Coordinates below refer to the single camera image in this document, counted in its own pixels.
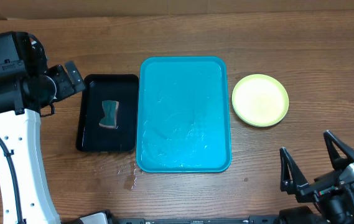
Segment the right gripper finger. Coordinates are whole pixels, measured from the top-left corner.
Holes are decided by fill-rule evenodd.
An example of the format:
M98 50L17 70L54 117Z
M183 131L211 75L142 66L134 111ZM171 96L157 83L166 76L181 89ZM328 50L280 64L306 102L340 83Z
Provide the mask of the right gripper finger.
M323 133L327 152L334 170L344 170L354 163L354 149L341 141L331 131Z
M279 152L281 159L280 190L289 195L299 195L302 189L309 186L309 183L287 149L282 147Z

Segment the yellow-rimmed plate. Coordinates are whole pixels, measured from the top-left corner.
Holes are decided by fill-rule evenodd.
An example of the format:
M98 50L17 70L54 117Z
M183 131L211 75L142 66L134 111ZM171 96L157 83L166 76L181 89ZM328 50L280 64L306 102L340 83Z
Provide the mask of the yellow-rimmed plate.
M284 86L263 74L242 78L233 89L231 102L242 121L260 128L279 123L289 109L289 96Z

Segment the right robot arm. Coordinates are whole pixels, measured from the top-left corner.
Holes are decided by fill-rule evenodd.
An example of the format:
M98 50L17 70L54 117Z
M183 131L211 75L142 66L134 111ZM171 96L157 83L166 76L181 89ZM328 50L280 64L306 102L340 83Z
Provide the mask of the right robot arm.
M309 207L281 210L274 220L280 224L336 223L354 224L354 149L331 131L323 133L333 171L308 183L285 147L280 148L280 190L294 195L299 203L312 203L319 215Z

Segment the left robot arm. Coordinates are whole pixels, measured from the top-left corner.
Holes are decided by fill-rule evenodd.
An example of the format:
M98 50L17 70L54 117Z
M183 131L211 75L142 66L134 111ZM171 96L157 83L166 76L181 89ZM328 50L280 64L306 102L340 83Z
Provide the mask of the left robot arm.
M0 190L4 223L60 223L40 148L41 109L85 89L72 61L31 71L0 64Z

